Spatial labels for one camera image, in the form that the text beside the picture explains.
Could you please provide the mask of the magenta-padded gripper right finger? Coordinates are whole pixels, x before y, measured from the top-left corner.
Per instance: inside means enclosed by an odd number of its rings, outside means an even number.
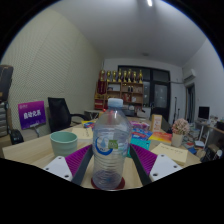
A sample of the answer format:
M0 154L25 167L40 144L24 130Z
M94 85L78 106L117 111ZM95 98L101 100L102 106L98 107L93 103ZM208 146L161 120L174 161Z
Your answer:
M181 167L167 155L156 155L136 144L130 144L130 155L143 186L181 170Z

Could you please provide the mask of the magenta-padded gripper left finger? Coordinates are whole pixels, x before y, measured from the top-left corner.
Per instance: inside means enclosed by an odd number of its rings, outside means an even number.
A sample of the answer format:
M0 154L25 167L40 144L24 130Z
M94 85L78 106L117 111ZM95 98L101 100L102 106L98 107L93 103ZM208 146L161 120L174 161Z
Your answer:
M44 167L44 170L76 185L81 185L92 156L92 146L87 145L66 157L57 156Z

